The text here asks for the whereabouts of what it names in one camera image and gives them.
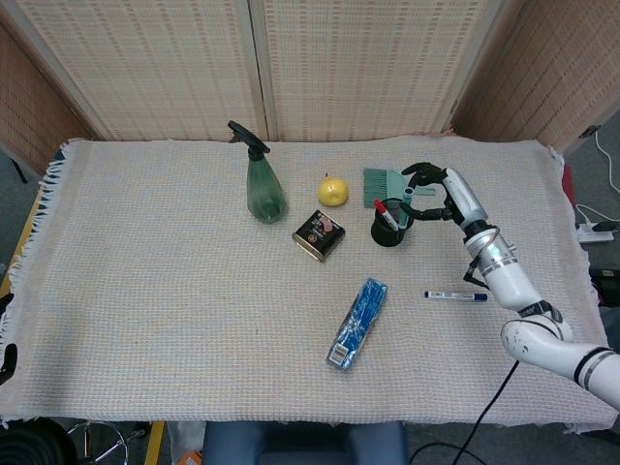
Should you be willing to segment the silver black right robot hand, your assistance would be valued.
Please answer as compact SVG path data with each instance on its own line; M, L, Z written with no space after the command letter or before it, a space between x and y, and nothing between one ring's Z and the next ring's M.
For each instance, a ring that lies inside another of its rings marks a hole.
M431 184L442 185L446 192L444 205L450 212L451 220L462 231L488 219L481 202L457 170L420 162L405 168L401 174L410 175L408 186L413 189Z

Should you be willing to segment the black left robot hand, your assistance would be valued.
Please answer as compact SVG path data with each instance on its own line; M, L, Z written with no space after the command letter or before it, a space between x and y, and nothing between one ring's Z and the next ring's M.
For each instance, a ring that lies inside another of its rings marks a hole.
M4 385L13 377L16 371L17 357L17 345L15 343L8 344L4 350L0 369L0 385Z

